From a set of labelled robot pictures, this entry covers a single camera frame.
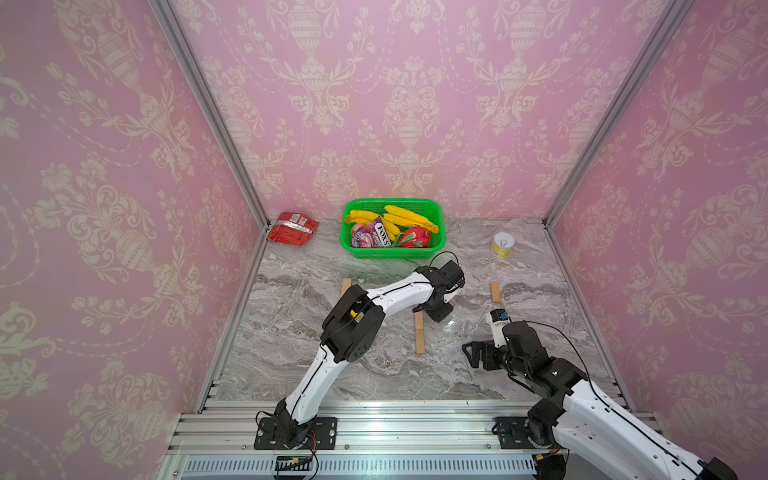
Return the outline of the wooden block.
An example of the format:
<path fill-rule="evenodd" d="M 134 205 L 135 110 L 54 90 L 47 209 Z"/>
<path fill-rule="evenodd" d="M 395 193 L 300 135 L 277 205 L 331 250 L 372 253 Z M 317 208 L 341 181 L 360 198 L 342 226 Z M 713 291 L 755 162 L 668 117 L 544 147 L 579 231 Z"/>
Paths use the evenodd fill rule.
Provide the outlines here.
<path fill-rule="evenodd" d="M 346 293 L 346 291 L 351 287 L 351 285 L 352 285 L 352 279 L 351 278 L 345 278 L 342 281 L 341 295 L 344 295 Z"/>

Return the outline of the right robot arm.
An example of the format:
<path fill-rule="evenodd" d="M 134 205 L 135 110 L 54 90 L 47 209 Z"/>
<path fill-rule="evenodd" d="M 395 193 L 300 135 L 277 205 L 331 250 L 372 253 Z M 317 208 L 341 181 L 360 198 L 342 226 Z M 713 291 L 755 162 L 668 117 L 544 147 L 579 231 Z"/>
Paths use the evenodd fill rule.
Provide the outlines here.
<path fill-rule="evenodd" d="M 533 322 L 497 309 L 486 317 L 492 339 L 463 344 L 474 368 L 503 370 L 538 396 L 527 413 L 529 441 L 564 449 L 612 479 L 734 479 L 717 457 L 703 460 L 666 439 L 594 383 L 586 366 L 550 355 Z"/>

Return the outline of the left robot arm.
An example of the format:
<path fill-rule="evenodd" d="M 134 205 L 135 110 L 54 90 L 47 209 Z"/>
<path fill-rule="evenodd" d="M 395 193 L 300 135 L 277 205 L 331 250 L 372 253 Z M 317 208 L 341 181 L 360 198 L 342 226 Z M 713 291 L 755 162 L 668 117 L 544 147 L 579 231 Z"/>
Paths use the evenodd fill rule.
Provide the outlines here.
<path fill-rule="evenodd" d="M 312 364 L 275 407 L 277 444 L 294 448 L 303 443 L 333 383 L 367 353 L 388 315 L 410 310 L 440 322 L 453 311 L 450 300 L 464 286 L 464 272 L 454 260 L 439 268 L 420 266 L 407 277 L 372 290 L 350 286 L 323 321 Z"/>

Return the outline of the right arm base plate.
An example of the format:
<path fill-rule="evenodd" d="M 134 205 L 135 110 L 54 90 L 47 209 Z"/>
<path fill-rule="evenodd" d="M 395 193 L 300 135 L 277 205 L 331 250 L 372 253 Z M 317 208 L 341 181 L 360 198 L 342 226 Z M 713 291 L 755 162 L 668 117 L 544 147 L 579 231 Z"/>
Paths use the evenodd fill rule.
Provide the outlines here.
<path fill-rule="evenodd" d="M 556 450 L 552 427 L 527 417 L 495 417 L 491 433 L 502 450 Z"/>

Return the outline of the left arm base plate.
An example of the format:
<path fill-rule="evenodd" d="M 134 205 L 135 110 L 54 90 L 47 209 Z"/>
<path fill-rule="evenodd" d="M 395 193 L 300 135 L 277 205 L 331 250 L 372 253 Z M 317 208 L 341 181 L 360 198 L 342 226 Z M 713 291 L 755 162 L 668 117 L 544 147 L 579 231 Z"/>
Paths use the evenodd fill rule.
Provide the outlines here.
<path fill-rule="evenodd" d="M 288 425 L 273 416 L 263 416 L 257 421 L 257 433 L 253 442 L 255 450 L 334 450 L 338 419 L 315 417 L 306 424 Z"/>

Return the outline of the wooden block three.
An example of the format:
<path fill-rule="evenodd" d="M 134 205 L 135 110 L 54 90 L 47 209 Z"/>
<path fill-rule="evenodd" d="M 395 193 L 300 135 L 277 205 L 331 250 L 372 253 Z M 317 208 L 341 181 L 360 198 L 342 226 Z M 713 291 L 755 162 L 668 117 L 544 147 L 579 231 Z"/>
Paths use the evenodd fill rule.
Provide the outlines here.
<path fill-rule="evenodd" d="M 416 329 L 414 331 L 415 351 L 417 355 L 424 355 L 426 353 L 425 335 L 423 329 Z"/>

